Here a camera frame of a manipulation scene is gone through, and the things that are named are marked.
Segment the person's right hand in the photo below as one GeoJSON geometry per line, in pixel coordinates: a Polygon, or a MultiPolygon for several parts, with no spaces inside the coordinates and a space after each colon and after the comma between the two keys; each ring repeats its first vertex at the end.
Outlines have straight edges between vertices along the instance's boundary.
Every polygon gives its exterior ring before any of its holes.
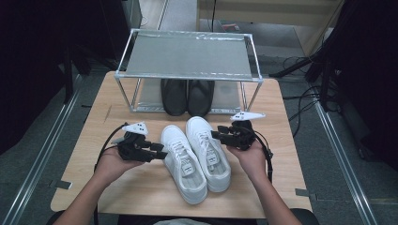
{"type": "Polygon", "coordinates": [[[227,149],[238,159],[243,171],[253,183],[266,183],[266,158],[262,145],[255,141],[248,150],[239,150],[232,146],[227,149]]]}

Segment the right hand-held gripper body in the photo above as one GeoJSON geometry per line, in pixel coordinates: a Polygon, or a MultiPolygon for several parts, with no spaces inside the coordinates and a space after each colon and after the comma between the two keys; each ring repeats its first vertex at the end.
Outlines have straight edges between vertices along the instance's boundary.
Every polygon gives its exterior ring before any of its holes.
{"type": "Polygon", "coordinates": [[[247,150],[255,140],[252,120],[264,118],[266,115],[259,112],[238,112],[231,117],[232,124],[229,133],[232,141],[229,146],[234,146],[240,150],[247,150]]]}

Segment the dark curtain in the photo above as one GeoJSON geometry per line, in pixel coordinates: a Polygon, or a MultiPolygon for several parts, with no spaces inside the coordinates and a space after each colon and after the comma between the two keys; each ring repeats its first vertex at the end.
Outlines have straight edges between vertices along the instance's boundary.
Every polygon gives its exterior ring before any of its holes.
{"type": "Polygon", "coordinates": [[[345,0],[306,74],[336,83],[360,153],[398,172],[398,0],[345,0]]]}

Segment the small red item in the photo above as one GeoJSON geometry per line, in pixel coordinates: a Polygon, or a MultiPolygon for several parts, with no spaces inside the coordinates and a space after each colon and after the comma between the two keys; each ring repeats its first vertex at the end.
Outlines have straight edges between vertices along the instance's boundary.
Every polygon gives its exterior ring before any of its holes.
{"type": "Polygon", "coordinates": [[[240,28],[236,23],[223,23],[222,29],[227,33],[238,33],[240,31],[240,28]]]}

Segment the white sneaker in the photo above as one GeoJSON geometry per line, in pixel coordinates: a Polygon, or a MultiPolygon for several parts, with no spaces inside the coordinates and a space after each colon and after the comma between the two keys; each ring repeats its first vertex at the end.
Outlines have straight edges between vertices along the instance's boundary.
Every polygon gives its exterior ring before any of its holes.
{"type": "Polygon", "coordinates": [[[197,156],[212,192],[226,191],[231,182],[231,167],[221,144],[211,135],[212,126],[202,117],[187,121],[186,136],[197,156]]]}
{"type": "Polygon", "coordinates": [[[207,196],[207,180],[184,132],[170,125],[161,133],[163,163],[172,175],[182,198],[189,204],[201,203],[207,196]]]}

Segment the metal shoe rack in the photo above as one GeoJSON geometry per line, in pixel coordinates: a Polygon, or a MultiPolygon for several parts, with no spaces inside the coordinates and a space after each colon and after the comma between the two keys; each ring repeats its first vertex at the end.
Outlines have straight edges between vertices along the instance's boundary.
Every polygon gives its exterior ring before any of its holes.
{"type": "Polygon", "coordinates": [[[248,112],[263,77],[251,34],[132,29],[115,80],[132,113],[160,113],[161,79],[216,83],[212,113],[248,112]]]}

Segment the wooden cabinet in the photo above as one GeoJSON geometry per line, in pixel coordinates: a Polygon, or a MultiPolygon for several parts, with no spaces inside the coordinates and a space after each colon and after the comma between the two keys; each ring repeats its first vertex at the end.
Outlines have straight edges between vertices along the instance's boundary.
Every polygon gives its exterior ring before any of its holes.
{"type": "Polygon", "coordinates": [[[316,51],[344,0],[196,0],[200,19],[293,25],[305,55],[316,51]]]}

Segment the person's grey clothing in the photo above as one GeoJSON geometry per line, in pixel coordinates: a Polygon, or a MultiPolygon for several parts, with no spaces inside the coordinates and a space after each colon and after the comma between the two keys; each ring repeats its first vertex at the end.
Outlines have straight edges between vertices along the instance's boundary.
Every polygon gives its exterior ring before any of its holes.
{"type": "Polygon", "coordinates": [[[202,225],[202,223],[189,218],[174,218],[158,221],[153,225],[202,225]]]}

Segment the aluminium floor rail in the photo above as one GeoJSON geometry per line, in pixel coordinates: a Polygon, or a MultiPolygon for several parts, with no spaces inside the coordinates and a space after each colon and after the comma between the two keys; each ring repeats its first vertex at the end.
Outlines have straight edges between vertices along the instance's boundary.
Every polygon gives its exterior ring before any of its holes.
{"type": "Polygon", "coordinates": [[[378,225],[372,206],[362,188],[362,185],[349,161],[342,142],[337,134],[336,129],[329,117],[329,114],[323,110],[323,107],[317,103],[316,111],[321,123],[326,131],[330,145],[342,171],[344,180],[348,186],[353,202],[360,214],[360,218],[364,225],[378,225]]]}
{"type": "Polygon", "coordinates": [[[17,225],[80,95],[85,77],[72,78],[67,102],[56,95],[23,138],[0,157],[0,225],[17,225]]]}

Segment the black stand leg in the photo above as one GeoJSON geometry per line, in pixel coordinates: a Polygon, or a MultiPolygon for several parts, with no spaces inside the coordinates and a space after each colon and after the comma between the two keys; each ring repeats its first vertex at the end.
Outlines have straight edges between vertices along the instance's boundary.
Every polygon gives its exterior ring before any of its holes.
{"type": "Polygon", "coordinates": [[[306,56],[306,57],[298,57],[295,64],[291,65],[290,67],[285,67],[283,70],[275,73],[270,73],[270,78],[282,78],[300,68],[307,66],[308,64],[312,63],[314,60],[314,56],[306,56]]]}

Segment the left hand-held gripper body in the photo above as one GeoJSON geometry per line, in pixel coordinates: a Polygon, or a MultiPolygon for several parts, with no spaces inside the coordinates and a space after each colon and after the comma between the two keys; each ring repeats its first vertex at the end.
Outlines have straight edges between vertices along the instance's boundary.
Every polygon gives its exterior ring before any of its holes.
{"type": "Polygon", "coordinates": [[[112,141],[112,144],[118,150],[118,154],[124,160],[135,160],[140,162],[150,162],[154,155],[148,151],[151,142],[145,140],[148,134],[145,122],[127,124],[121,126],[125,131],[122,138],[112,141]]]}

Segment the person's left hand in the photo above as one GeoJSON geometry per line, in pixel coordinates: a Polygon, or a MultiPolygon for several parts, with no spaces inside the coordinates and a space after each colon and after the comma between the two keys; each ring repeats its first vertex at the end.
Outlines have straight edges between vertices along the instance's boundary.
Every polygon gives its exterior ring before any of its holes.
{"type": "Polygon", "coordinates": [[[100,184],[108,187],[126,171],[143,165],[136,160],[124,160],[118,153],[117,148],[106,150],[101,156],[94,172],[94,179],[100,184]]]}

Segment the grey tape piece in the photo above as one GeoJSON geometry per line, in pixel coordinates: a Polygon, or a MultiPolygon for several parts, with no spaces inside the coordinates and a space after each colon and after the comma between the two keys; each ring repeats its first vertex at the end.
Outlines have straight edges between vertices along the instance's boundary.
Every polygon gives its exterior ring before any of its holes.
{"type": "Polygon", "coordinates": [[[307,189],[296,188],[295,189],[295,193],[296,193],[297,196],[308,197],[311,201],[316,201],[317,200],[316,194],[315,193],[311,193],[307,189]]]}
{"type": "Polygon", "coordinates": [[[70,189],[72,187],[72,183],[68,181],[62,180],[52,180],[49,185],[50,188],[61,188],[61,189],[70,189]]]}

